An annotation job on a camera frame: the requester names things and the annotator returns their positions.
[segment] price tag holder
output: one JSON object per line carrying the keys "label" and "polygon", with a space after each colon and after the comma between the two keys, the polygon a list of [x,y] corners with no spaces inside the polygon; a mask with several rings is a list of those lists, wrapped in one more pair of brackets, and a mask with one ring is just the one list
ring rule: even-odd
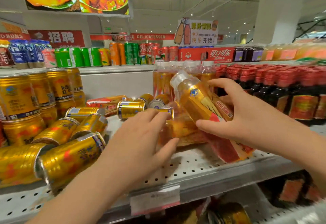
{"label": "price tag holder", "polygon": [[130,197],[131,215],[149,214],[180,204],[180,185]]}

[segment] cartoon bottle illustration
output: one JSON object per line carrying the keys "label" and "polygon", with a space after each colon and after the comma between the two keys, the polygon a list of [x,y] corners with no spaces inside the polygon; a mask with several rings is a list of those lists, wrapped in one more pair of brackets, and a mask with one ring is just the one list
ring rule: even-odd
{"label": "cartoon bottle illustration", "polygon": [[184,44],[190,45],[191,43],[191,28],[189,18],[185,20],[185,30],[184,30]]}
{"label": "cartoon bottle illustration", "polygon": [[184,34],[184,28],[185,28],[185,18],[181,19],[181,23],[178,26],[177,32],[175,33],[174,37],[174,43],[180,45],[182,41],[182,37]]}
{"label": "cartoon bottle illustration", "polygon": [[[171,86],[180,106],[185,109],[190,118],[196,122],[199,119],[214,122],[226,122],[233,119],[233,113],[213,94],[208,86],[198,78],[181,70],[171,79]],[[204,133],[207,141],[217,156],[230,163],[246,159],[253,149],[236,141],[220,138]]]}

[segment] right hand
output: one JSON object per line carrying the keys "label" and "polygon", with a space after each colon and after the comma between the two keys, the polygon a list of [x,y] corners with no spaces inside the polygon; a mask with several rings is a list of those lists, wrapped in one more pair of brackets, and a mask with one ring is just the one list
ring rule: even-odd
{"label": "right hand", "polygon": [[210,86],[224,88],[228,95],[221,97],[221,101],[234,107],[234,118],[229,122],[198,120],[197,127],[205,132],[274,154],[286,152],[282,150],[289,146],[285,148],[284,141],[290,135],[299,131],[310,132],[305,125],[247,94],[231,79],[213,79],[208,83]]}

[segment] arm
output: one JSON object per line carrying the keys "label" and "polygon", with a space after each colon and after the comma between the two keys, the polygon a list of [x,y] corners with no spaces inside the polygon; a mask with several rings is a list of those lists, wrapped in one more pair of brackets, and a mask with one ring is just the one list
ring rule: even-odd
{"label": "arm", "polygon": [[234,119],[222,123],[199,120],[196,123],[199,129],[300,164],[326,194],[325,137],[247,94],[230,79],[214,79],[209,84],[222,87],[228,93],[222,101],[234,106]]}
{"label": "arm", "polygon": [[171,158],[177,138],[155,152],[158,133],[168,118],[168,113],[149,109],[125,121],[98,160],[28,223],[95,223],[119,196]]}

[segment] red can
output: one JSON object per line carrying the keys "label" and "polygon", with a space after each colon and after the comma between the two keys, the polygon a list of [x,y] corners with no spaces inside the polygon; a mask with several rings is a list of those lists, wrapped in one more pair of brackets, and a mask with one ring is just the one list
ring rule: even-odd
{"label": "red can", "polygon": [[10,58],[8,48],[0,47],[0,68],[12,68],[14,61]]}
{"label": "red can", "polygon": [[178,61],[178,53],[179,53],[179,47],[178,46],[170,46],[170,48],[169,48],[169,59],[170,59],[170,61]]}
{"label": "red can", "polygon": [[152,48],[152,64],[155,64],[156,60],[161,60],[161,48],[158,46],[153,46]]}
{"label": "red can", "polygon": [[167,46],[164,46],[161,48],[161,59],[164,61],[170,61],[169,58],[169,48]]}
{"label": "red can", "polygon": [[147,44],[141,43],[139,45],[139,56],[141,58],[141,64],[147,64]]}
{"label": "red can", "polygon": [[152,57],[152,49],[153,49],[154,43],[148,43],[147,44],[147,58],[150,59]]}

